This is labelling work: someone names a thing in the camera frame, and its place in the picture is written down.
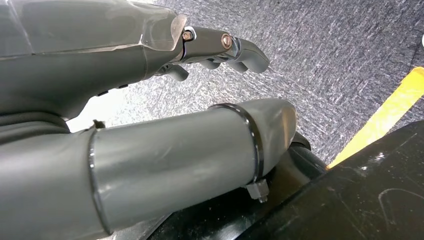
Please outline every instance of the yellow floor marking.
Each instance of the yellow floor marking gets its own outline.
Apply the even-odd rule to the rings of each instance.
[[[423,95],[424,67],[416,67],[402,80],[400,86],[377,109],[327,169],[383,137]]]

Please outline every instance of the gray tube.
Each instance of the gray tube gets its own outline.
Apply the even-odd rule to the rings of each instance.
[[[87,163],[91,131],[0,145],[0,239],[105,237]]]
[[[266,174],[295,134],[295,109],[240,106],[260,132]],[[94,132],[0,145],[0,239],[105,237],[242,187],[257,165],[245,119],[225,108]]]
[[[261,133],[266,174],[295,134],[294,107],[281,99],[241,106]],[[254,149],[244,119],[224,108],[101,130],[93,173],[106,222],[116,231],[242,187],[254,176]]]

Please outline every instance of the robotic hand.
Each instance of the robotic hand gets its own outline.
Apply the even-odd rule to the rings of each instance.
[[[228,63],[238,72],[251,70],[259,74],[270,64],[267,56],[255,44],[230,36],[224,31],[188,26],[182,33],[182,40],[181,59],[165,64],[156,76],[170,75],[177,81],[184,81],[189,74],[177,64],[200,63],[205,68],[214,70],[221,63]]]
[[[262,179],[296,133],[282,99],[70,133],[89,98],[168,74],[269,60],[227,32],[127,0],[0,0],[0,239],[93,239]]]

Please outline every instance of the bolt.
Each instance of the bolt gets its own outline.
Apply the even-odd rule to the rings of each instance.
[[[182,39],[185,41],[191,41],[193,40],[193,34],[191,31],[185,31],[182,33]]]
[[[230,35],[228,35],[227,33],[224,33],[221,38],[221,43],[225,49],[230,49],[231,46],[233,45],[233,40],[231,39]]]

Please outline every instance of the black plastic part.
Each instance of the black plastic part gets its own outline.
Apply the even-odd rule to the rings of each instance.
[[[189,72],[187,72],[180,65],[167,64],[164,67],[162,67],[161,70],[162,69],[164,69],[164,73],[163,73],[164,75],[168,75],[172,79],[178,82],[182,82],[189,77]]]
[[[309,143],[309,141],[302,135],[300,134],[298,131],[294,134],[293,140],[291,140],[291,144],[295,145],[295,144],[300,144],[301,146],[312,150],[311,148],[311,144]]]
[[[238,240],[422,239],[424,121],[370,144],[312,181]]]
[[[327,165],[309,149],[298,143],[292,143],[289,154],[292,159],[296,159],[294,162],[296,167],[302,169],[303,174],[310,179],[318,178],[326,172]]]
[[[105,95],[105,94],[107,94],[107,93],[109,93],[109,91],[101,92],[101,93],[97,94],[97,97],[103,96],[103,95]]]
[[[270,60],[254,43],[242,38],[233,37],[233,48],[236,45],[237,58],[229,63],[241,62],[254,73],[263,73],[270,65]]]
[[[246,189],[239,188],[173,213],[148,239],[235,239],[311,180],[310,169],[304,172],[296,164],[310,156],[302,156],[309,151],[304,150],[297,154],[289,147],[277,166],[265,176],[269,186],[267,202],[251,199]],[[316,168],[316,175],[323,173],[321,168]]]
[[[93,120],[93,127],[95,129],[105,129],[106,123],[104,121],[99,121],[99,120],[94,119]]]
[[[228,65],[237,72],[243,73],[248,70],[248,67],[242,62],[229,62]]]
[[[255,183],[257,180],[261,179],[264,174],[264,146],[262,144],[262,138],[261,133],[259,132],[259,128],[250,113],[248,113],[248,111],[246,111],[241,106],[233,103],[220,103],[209,107],[209,109],[219,108],[229,109],[237,113],[240,117],[243,118],[250,131],[255,153],[254,159],[256,162],[256,167],[252,179],[252,183]]]
[[[209,60],[209,59],[202,60],[202,61],[199,61],[199,63],[200,63],[203,67],[205,67],[205,68],[207,68],[207,69],[209,69],[209,70],[217,69],[217,68],[221,65],[221,63],[220,63],[220,62],[213,62],[213,59],[212,59],[212,61],[211,61],[211,60]]]

